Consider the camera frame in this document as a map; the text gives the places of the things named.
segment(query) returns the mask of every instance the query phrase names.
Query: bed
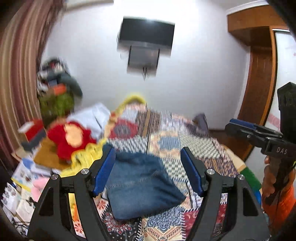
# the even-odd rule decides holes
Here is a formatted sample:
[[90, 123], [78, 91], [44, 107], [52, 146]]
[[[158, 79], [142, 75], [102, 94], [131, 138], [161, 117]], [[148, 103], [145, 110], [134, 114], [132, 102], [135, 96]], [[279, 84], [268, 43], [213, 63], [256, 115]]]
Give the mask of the bed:
[[[104, 132], [106, 142], [120, 151], [159, 156], [175, 185], [186, 196], [180, 205], [157, 215], [117, 221], [104, 191], [94, 201], [110, 240], [177, 241], [188, 237], [202, 198], [193, 192], [182, 166], [182, 147], [188, 146], [207, 168], [222, 175], [233, 177], [246, 168], [241, 159], [183, 116], [158, 112], [143, 104], [130, 104], [111, 116], [110, 120]], [[222, 194], [213, 236], [221, 233], [226, 205], [227, 194]], [[75, 217], [73, 223], [76, 234], [85, 237], [79, 217]]]

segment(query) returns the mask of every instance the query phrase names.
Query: yellow fabric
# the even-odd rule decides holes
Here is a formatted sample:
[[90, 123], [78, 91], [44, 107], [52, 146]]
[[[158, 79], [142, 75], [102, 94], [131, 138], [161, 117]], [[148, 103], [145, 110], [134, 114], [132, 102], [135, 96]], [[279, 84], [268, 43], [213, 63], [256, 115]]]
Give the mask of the yellow fabric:
[[132, 94], [129, 95], [115, 110], [115, 113], [120, 113], [121, 111], [124, 110], [124, 108], [126, 107], [126, 105], [131, 104], [133, 102], [137, 102], [140, 104], [146, 104], [146, 101], [144, 100], [144, 98], [140, 95], [137, 94]]
[[[72, 153], [71, 160], [72, 164], [71, 167], [64, 169], [60, 176], [61, 177], [68, 177], [74, 176], [78, 172], [80, 172], [83, 168], [90, 168], [92, 163], [95, 160], [101, 159], [103, 155], [103, 145], [106, 143], [106, 139], [100, 140], [98, 144], [89, 143], [85, 147], [84, 150], [78, 150]], [[69, 193], [69, 203], [72, 216], [75, 215], [75, 194]]]

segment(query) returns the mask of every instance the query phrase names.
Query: orange sleeve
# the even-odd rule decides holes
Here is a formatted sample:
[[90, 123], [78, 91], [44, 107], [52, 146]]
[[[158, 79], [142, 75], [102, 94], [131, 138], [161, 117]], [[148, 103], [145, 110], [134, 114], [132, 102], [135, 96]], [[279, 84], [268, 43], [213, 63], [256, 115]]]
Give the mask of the orange sleeve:
[[286, 220], [286, 218], [289, 216], [294, 204], [295, 204], [295, 197], [294, 197], [294, 188], [291, 186], [291, 188], [280, 197], [280, 202], [278, 205], [278, 208], [276, 210], [276, 205], [266, 205], [264, 202], [263, 197], [263, 210], [267, 213], [271, 224], [272, 230], [275, 232], [278, 232], [278, 230], [281, 228], [282, 224]]

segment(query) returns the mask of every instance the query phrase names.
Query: wall-mounted tv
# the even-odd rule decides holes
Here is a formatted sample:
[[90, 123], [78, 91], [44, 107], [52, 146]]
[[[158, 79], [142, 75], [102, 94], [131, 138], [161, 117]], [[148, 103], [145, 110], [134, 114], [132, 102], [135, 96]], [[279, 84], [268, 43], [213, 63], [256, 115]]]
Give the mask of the wall-mounted tv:
[[171, 49], [175, 24], [124, 17], [119, 43], [129, 46]]

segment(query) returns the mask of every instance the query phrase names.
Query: blue denim pillow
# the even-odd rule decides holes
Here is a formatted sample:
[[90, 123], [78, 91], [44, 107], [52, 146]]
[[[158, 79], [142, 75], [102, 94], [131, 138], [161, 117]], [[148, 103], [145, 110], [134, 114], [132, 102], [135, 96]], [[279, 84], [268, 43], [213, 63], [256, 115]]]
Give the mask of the blue denim pillow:
[[161, 159], [145, 153], [116, 152], [106, 189], [116, 219], [159, 213], [185, 200]]

